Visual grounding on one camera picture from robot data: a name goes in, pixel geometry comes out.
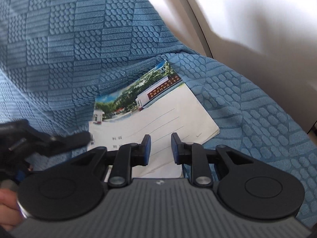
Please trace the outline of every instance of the finger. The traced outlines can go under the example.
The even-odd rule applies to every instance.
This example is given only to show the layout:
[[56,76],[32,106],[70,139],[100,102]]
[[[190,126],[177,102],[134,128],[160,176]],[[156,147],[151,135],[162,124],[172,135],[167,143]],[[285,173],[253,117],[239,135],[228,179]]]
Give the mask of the finger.
[[19,210],[19,206],[16,201],[16,192],[9,189],[0,189],[0,204]]
[[23,220],[20,212],[5,205],[0,205],[0,224],[16,226]]
[[6,231],[11,231],[14,226],[11,226],[11,225],[1,225]]

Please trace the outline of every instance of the ridged surface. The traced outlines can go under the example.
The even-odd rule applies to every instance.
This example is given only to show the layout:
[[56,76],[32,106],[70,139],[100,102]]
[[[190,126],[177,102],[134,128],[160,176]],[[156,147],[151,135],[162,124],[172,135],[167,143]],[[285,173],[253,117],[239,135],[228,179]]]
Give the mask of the ridged surface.
[[17,238],[304,238],[310,231],[294,218],[257,223],[225,210],[208,189],[187,179],[134,179],[111,190],[101,204],[75,220],[46,223],[27,219],[12,231]]

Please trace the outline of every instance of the round black disc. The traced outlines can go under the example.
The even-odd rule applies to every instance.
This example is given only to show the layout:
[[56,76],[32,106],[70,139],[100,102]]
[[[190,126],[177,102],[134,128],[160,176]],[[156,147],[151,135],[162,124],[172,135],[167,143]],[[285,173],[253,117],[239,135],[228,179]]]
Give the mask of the round black disc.
[[269,165],[239,165],[220,181],[218,195],[234,212],[274,220],[296,215],[304,188],[294,176]]
[[91,172],[68,165],[26,178],[19,186],[18,201],[29,216],[60,221],[92,210],[103,194],[102,184]]

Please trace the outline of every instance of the red sign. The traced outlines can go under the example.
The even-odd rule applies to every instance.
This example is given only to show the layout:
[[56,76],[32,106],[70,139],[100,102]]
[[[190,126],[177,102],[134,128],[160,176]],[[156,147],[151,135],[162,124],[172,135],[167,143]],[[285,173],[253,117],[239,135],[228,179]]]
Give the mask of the red sign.
[[175,83],[179,82],[181,78],[176,74],[173,76],[168,76],[168,81],[162,83],[157,88],[153,89],[150,93],[147,94],[149,99],[153,99],[158,94],[162,93],[164,90],[168,89],[169,87],[173,86]]

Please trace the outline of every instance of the paper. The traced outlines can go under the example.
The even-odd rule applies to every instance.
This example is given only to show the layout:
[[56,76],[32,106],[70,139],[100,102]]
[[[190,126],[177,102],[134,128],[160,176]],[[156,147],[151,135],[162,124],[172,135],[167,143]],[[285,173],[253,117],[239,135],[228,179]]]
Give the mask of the paper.
[[123,144],[140,143],[150,134],[149,164],[132,169],[133,177],[178,178],[181,166],[174,163],[171,134],[183,142],[203,144],[219,128],[176,72],[163,61],[136,82],[118,92],[96,99],[89,131],[89,146],[117,150]]

